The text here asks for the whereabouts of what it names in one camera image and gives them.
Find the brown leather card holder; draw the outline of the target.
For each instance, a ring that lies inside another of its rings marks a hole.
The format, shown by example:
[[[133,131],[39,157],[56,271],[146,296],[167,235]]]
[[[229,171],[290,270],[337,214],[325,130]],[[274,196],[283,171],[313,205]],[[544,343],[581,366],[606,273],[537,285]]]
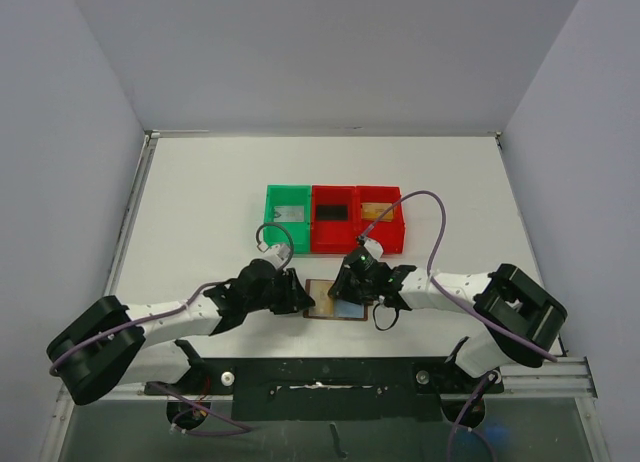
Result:
[[[323,279],[307,279],[305,289],[309,294],[309,282],[311,280],[323,280]],[[334,316],[332,318],[312,318],[308,314],[308,310],[303,312],[303,316],[309,319],[317,320],[333,320],[333,321],[367,321],[368,320],[368,307],[366,305],[360,305],[342,299],[334,299]]]

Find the gold card with grey stripe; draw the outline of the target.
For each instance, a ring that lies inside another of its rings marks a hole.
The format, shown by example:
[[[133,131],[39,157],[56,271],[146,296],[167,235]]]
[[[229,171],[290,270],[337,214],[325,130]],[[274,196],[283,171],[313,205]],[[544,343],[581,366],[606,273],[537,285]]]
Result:
[[[395,209],[388,202],[362,202],[361,218],[365,221],[375,221],[381,218],[383,222],[394,220]]]

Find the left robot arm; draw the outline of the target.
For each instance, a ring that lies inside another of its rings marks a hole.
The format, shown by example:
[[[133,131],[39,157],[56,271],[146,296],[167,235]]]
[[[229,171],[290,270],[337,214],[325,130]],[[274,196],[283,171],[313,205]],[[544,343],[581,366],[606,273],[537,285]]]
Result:
[[[87,405],[118,385],[134,382],[135,377],[126,375],[139,354],[166,344],[178,359],[168,376],[147,379],[190,393],[202,384],[204,369],[177,346],[177,340],[223,334],[257,311],[289,315],[314,305],[293,268],[265,259],[252,260],[230,279],[202,284],[184,301],[127,305],[107,295],[49,343],[49,373],[62,380],[76,404]]]

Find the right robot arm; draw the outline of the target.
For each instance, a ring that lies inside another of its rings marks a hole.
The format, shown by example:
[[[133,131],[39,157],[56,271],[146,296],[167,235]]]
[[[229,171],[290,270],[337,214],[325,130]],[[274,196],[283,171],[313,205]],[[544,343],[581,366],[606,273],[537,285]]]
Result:
[[[555,362],[551,348],[567,319],[564,306],[512,264],[488,273],[428,272],[414,265],[390,267],[364,247],[343,259],[329,295],[378,302],[397,313],[457,312],[482,323],[484,331],[465,335],[445,366],[446,381],[459,391],[511,362],[529,368]]]

